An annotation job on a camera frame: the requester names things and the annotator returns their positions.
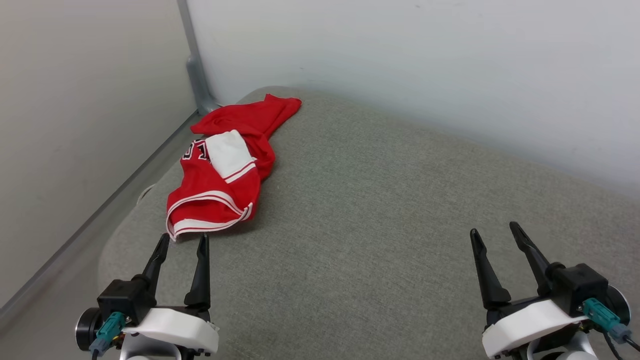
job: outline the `white stripe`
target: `white stripe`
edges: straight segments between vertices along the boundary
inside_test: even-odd
[[[171,205],[171,207],[169,208],[169,210],[166,212],[166,230],[167,233],[169,233],[169,236],[171,237],[171,239],[173,241],[176,240],[177,235],[175,234],[174,228],[173,228],[173,224],[171,224],[170,222],[170,217],[171,217],[171,213],[173,213],[173,211],[178,208],[178,206],[189,202],[189,201],[198,201],[198,200],[213,200],[213,201],[218,201],[221,202],[222,204],[227,205],[234,213],[243,216],[245,211],[240,211],[240,209],[238,209],[238,207],[236,206],[235,202],[233,201],[233,199],[231,199],[231,196],[229,196],[227,193],[225,192],[221,192],[221,191],[217,191],[217,190],[211,190],[209,192],[204,192],[204,193],[199,193],[196,195],[192,195],[189,197],[185,197],[184,199],[178,200],[175,204]]]
[[[225,227],[227,225],[233,225],[238,222],[238,219],[234,219],[228,222],[208,222],[203,220],[195,220],[195,219],[184,219],[180,220],[173,225],[173,229],[176,233],[179,233],[180,230],[185,229],[187,227],[197,227],[199,229],[217,229],[220,227]]]
[[[211,165],[222,178],[233,175],[252,162],[246,142],[237,130],[208,137],[205,142]]]
[[[177,223],[171,226],[171,231],[169,231],[169,235],[175,241],[178,235],[182,233],[196,233],[199,231],[220,231],[227,229],[233,226],[235,223],[243,221],[251,215],[251,210],[253,208],[253,203],[249,203],[249,205],[244,209],[244,213],[237,219],[231,220],[228,222],[208,222],[203,220],[195,220],[195,219],[184,219],[180,220]]]
[[[238,221],[245,221],[246,219],[248,219],[251,216],[251,210],[253,209],[253,203],[250,202],[249,205],[247,205],[244,214],[240,217],[240,219]]]
[[[242,177],[242,175],[245,175],[247,172],[249,172],[249,170],[255,168],[255,164],[251,163],[251,165],[247,166],[246,168],[244,168],[244,170],[240,171],[239,173],[237,173],[236,175],[230,176],[228,178],[225,179],[225,181],[227,182],[227,184],[238,180],[240,177]]]
[[[236,172],[232,172],[232,173],[230,173],[229,175],[227,175],[226,177],[222,177],[222,175],[220,175],[220,177],[222,177],[223,179],[228,179],[228,178],[230,178],[230,177],[234,176],[236,173],[238,173],[238,172],[240,172],[240,171],[242,171],[242,170],[246,169],[246,168],[247,168],[250,164],[252,164],[252,163],[253,163],[253,161],[247,161],[247,162],[246,162],[246,164],[244,164],[243,166],[241,166],[241,167],[239,167],[239,168],[238,168],[238,171],[236,171]]]
[[[192,195],[192,196],[185,197],[183,199],[178,200],[173,205],[171,205],[171,207],[167,211],[167,215],[170,214],[173,210],[175,210],[175,208],[177,208],[178,206],[184,204],[185,202],[189,202],[189,201],[192,201],[192,200],[216,200],[216,199],[214,199],[215,197],[219,197],[220,199],[218,199],[217,201],[220,201],[220,202],[226,204],[228,207],[231,208],[231,210],[233,210],[238,215],[243,213],[243,211],[240,210],[236,206],[236,203],[234,202],[234,200],[231,198],[231,196],[229,194],[227,194],[225,192],[218,191],[218,190],[211,190],[209,192],[199,193],[199,194]]]

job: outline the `teal connector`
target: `teal connector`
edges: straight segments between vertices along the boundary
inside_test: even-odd
[[[89,346],[89,351],[93,353],[94,350],[98,350],[98,356],[104,355],[104,353],[111,347],[113,338],[118,336],[124,325],[126,324],[125,316],[118,311],[109,315],[107,321],[102,324],[100,330],[95,335],[95,340]]]
[[[618,315],[607,309],[604,304],[593,297],[582,303],[582,312],[593,322],[600,325],[606,332],[610,332],[615,325],[620,323]]]
[[[619,344],[624,343],[625,338],[631,336],[631,330],[625,324],[620,323],[618,315],[594,298],[587,299],[582,303],[582,312],[591,321],[600,325]]]

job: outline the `metal pole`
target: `metal pole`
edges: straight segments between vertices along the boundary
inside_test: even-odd
[[[216,102],[213,100],[213,96],[207,85],[207,77],[202,67],[202,59],[200,57],[200,51],[198,50],[196,35],[193,31],[193,23],[191,21],[187,0],[178,0],[178,9],[180,10],[184,33],[187,36],[187,43],[189,44],[189,51],[191,52],[191,55],[187,59],[187,72],[189,73],[191,88],[193,89],[193,95],[195,96],[196,105],[198,106],[198,113],[204,116],[219,108],[219,106],[216,105]]]

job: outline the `gray wall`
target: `gray wall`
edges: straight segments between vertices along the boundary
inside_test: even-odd
[[[189,0],[210,88],[400,111],[640,199],[640,1]]]
[[[175,0],[0,3],[0,306],[195,110]]]

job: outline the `gray cushion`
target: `gray cushion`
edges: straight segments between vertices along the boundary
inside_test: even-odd
[[[277,160],[255,219],[211,237],[220,359],[482,359],[468,234],[479,229],[514,299],[533,296],[511,220],[550,261],[588,263],[640,312],[638,204],[319,92],[269,87],[242,102],[266,93],[303,105],[270,140]],[[114,233],[100,288],[142,271],[181,179],[176,164]],[[196,246],[187,238],[170,249],[160,304],[182,303]]]

